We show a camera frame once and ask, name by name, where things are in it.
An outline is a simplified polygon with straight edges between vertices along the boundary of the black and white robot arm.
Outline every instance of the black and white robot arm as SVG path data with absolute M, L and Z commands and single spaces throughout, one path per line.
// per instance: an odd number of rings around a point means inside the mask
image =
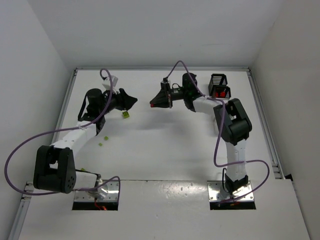
M 68 194 L 74 189 L 90 189 L 97 185 L 101 176 L 97 173 L 76 170 L 76 156 L 80 149 L 104 127 L 105 117 L 102 115 L 97 121 L 96 119 L 103 113 L 110 91 L 112 96 L 104 115 L 113 109 L 127 111 L 138 101 L 137 98 L 127 95 L 124 89 L 120 88 L 117 91 L 114 88 L 118 81 L 115 76 L 112 76 L 112 89 L 109 78 L 104 77 L 102 80 L 106 91 L 102 93 L 100 89 L 93 88 L 85 94 L 76 129 L 52 145 L 43 145 L 38 149 L 33 176 L 33 185 L 36 189 Z
M 197 84 L 196 75 L 193 73 L 190 75 Z M 160 85 L 160 92 L 150 101 L 152 108 L 172 108 L 173 101 L 184 100 L 189 110 L 212 116 L 215 134 L 218 135 L 223 106 L 218 101 L 202 96 L 187 73 L 182 76 L 182 86 L 171 88 L 167 78 L 164 78 Z M 227 163 L 231 164 L 226 169 L 225 188 L 232 195 L 234 191 L 248 184 L 245 163 L 232 163 L 246 161 L 246 140 L 252 130 L 252 124 L 239 99 L 234 98 L 226 102 L 225 110 L 221 137 L 226 144 Z

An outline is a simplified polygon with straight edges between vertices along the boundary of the wall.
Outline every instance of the wall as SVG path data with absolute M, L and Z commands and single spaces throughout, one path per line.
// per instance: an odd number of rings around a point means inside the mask
M 21 198 L 5 181 L 5 160 L 26 138 L 55 128 L 71 71 L 26 0 L 1 1 L 0 33 L 0 240 L 5 240 Z M 36 150 L 51 139 L 36 139 L 16 153 L 9 176 L 17 187 L 33 178 Z
M 283 0 L 28 0 L 80 66 L 248 66 Z
M 287 0 L 252 68 L 281 162 L 293 175 L 314 240 L 320 236 L 319 23 L 319 0 Z

